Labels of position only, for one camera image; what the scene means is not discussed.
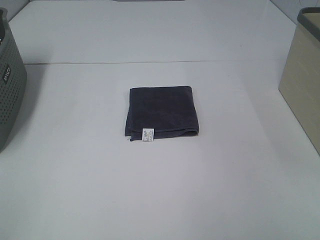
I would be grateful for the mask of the dark navy towel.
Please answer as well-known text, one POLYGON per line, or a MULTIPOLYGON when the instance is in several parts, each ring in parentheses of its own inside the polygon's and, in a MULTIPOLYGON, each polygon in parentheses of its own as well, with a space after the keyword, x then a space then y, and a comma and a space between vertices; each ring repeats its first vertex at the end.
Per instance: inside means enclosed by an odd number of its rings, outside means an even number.
POLYGON ((154 139, 198 135, 200 127, 192 88, 188 85, 131 88, 124 135, 131 141, 140 141, 143 129, 153 129, 154 139))

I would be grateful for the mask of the grey perforated plastic basket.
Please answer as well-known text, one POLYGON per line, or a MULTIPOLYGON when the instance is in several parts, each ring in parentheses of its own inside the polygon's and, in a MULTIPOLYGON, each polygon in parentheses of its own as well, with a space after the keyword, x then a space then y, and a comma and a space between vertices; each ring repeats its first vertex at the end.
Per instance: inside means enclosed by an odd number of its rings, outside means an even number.
POLYGON ((7 20, 0 9, 0 148, 3 149, 18 116, 27 83, 27 71, 7 20))

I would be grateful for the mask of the beige basket with grey rim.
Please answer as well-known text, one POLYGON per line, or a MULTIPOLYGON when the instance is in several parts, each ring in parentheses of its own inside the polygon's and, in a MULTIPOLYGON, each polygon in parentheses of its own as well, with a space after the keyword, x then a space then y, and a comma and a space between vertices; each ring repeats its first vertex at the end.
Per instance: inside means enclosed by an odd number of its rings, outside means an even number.
POLYGON ((278 90, 320 152, 320 8, 305 7, 297 16, 278 90))

